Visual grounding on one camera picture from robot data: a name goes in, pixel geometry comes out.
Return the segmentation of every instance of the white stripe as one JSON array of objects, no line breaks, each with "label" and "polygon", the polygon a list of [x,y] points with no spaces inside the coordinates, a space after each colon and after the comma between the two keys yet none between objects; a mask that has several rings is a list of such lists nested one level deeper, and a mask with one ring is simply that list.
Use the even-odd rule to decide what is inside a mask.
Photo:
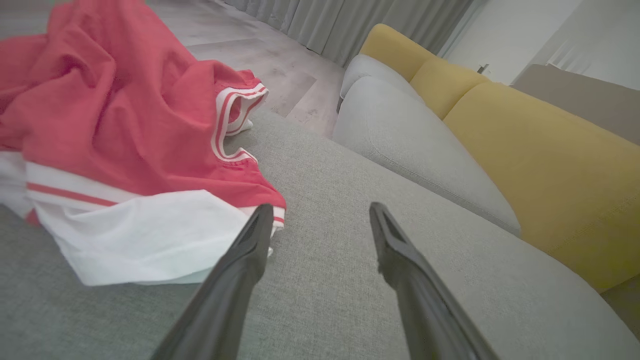
[{"label": "white stripe", "polygon": [[238,114],[238,117],[236,118],[235,121],[229,123],[228,129],[227,129],[227,135],[231,133],[235,133],[236,131],[240,130],[240,128],[244,124],[244,120],[246,119],[246,116],[248,115],[246,113],[247,109],[249,108],[249,106],[251,106],[253,103],[255,103],[258,100],[259,98],[255,100],[247,99],[244,97],[240,98],[240,113]]},{"label": "white stripe", "polygon": [[98,205],[92,202],[80,201],[75,199],[69,199],[68,197],[53,195],[50,193],[43,193],[34,190],[27,190],[29,198],[35,202],[41,202],[44,204],[54,204],[62,206],[64,208],[78,209],[84,211],[97,211],[106,209],[109,206]]},{"label": "white stripe", "polygon": [[88,177],[30,162],[27,162],[27,179],[30,183],[81,193],[111,202],[125,202],[141,197],[136,193],[118,189],[99,181],[91,180]]},{"label": "white stripe", "polygon": [[0,204],[22,218],[26,218],[33,210],[33,201],[27,196],[26,178],[22,154],[0,151]]},{"label": "white stripe", "polygon": [[247,113],[246,113],[246,114],[244,114],[244,120],[242,120],[242,121],[239,123],[240,125],[238,125],[238,126],[237,126],[237,129],[235,129],[235,130],[228,130],[228,131],[227,131],[227,136],[233,136],[233,135],[236,135],[236,134],[240,133],[240,132],[243,130],[244,125],[245,125],[247,122],[251,122],[251,120],[249,120],[249,114],[251,114],[251,113],[252,113],[253,111],[255,111],[257,108],[260,108],[260,106],[262,106],[262,104],[264,104],[264,102],[266,101],[266,97],[267,97],[268,95],[269,95],[269,91],[267,90],[267,92],[266,92],[266,93],[264,93],[264,95],[262,95],[262,97],[257,98],[255,101],[252,101],[252,102],[250,103],[250,105],[248,106],[248,108],[249,108],[250,106],[253,106],[256,102],[257,102],[258,104],[257,104],[256,106],[254,106],[253,108],[251,108],[251,110],[247,110]]},{"label": "white stripe", "polygon": [[[252,92],[256,92],[257,90],[261,89],[262,87],[264,87],[264,85],[262,83],[259,83],[258,85],[256,85],[255,87],[251,88],[251,89],[236,89],[236,88],[226,88],[224,90],[222,90],[218,96],[216,97],[216,110],[220,111],[222,109],[222,106],[225,103],[225,99],[227,98],[227,95],[232,93],[232,92],[237,92],[238,94],[233,94],[229,97],[228,103],[227,103],[227,107],[225,108],[225,112],[223,114],[216,114],[217,119],[216,119],[216,123],[214,126],[214,132],[213,132],[213,136],[211,137],[211,148],[213,149],[213,153],[220,159],[223,161],[240,161],[243,159],[247,159],[247,158],[251,158],[254,159],[255,158],[249,154],[248,152],[245,151],[244,154],[238,156],[238,154],[242,151],[244,151],[243,148],[239,148],[235,153],[233,153],[232,155],[226,155],[224,154],[224,146],[223,146],[223,142],[224,142],[224,138],[227,135],[227,131],[228,131],[228,121],[229,121],[229,115],[231,113],[231,105],[233,104],[233,102],[235,101],[236,98],[238,97],[242,97],[244,99],[258,99],[261,96],[265,95],[268,90],[265,88],[263,91],[261,92],[257,92],[256,94],[253,95],[243,95],[243,94],[250,94]],[[220,134],[221,136],[218,138],[218,121],[222,121],[222,127],[220,129]]]},{"label": "white stripe", "polygon": [[[242,211],[243,213],[245,213],[248,216],[251,216],[251,214],[253,214],[253,212],[257,209],[257,206],[246,206],[244,208],[238,208],[240,211]],[[284,219],[284,213],[285,213],[285,209],[281,208],[279,206],[274,206],[273,207],[273,217],[275,218],[281,218]]]}]

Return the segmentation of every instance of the red and white shirt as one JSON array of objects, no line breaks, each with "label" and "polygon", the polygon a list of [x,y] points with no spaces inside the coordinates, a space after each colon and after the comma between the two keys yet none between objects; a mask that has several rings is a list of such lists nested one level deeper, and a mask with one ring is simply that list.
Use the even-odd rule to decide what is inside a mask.
[{"label": "red and white shirt", "polygon": [[197,61],[142,1],[76,0],[0,42],[0,200],[87,285],[201,281],[248,215],[285,201],[244,149],[267,89]]}]

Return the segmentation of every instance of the sofa seat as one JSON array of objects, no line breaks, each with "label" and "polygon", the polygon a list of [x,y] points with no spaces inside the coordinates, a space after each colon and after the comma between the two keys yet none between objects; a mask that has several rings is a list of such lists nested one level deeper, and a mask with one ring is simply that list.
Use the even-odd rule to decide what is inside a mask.
[{"label": "sofa seat", "polygon": [[449,128],[422,101],[382,80],[362,78],[351,87],[333,141],[520,233],[507,200]]},{"label": "sofa seat", "polygon": [[340,98],[344,99],[351,86],[353,86],[353,84],[360,78],[364,78],[365,76],[380,79],[404,92],[406,95],[409,95],[418,101],[422,101],[420,95],[415,92],[409,82],[407,82],[407,80],[405,80],[394,69],[391,69],[382,62],[363,54],[356,55],[345,70],[344,79],[342,79],[342,88],[340,89]]},{"label": "sofa seat", "polygon": [[[287,199],[238,359],[408,359],[377,271],[381,201],[501,359],[639,359],[640,343],[565,266],[485,219],[278,115],[228,140]],[[195,285],[83,286],[43,230],[0,207],[2,358],[148,359]]]},{"label": "sofa seat", "polygon": [[499,83],[471,89],[443,123],[507,198],[523,240],[599,292],[640,274],[640,147]]}]

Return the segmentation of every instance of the gray curtain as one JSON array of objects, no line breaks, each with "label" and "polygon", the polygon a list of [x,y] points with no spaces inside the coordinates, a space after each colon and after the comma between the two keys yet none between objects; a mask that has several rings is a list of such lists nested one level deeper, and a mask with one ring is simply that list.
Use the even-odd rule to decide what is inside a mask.
[{"label": "gray curtain", "polygon": [[345,66],[369,30],[384,23],[432,53],[474,0],[225,0],[310,50]]}]

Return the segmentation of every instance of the white wall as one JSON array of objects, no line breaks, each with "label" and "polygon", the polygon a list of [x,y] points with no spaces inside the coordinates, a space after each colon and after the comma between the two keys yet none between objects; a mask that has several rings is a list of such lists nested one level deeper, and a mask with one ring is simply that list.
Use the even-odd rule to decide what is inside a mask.
[{"label": "white wall", "polygon": [[511,84],[581,0],[488,0],[447,57]]},{"label": "white wall", "polygon": [[583,75],[640,90],[640,2],[604,34],[589,61]]},{"label": "white wall", "polygon": [[639,1],[583,0],[529,63],[582,74],[592,48]]}]

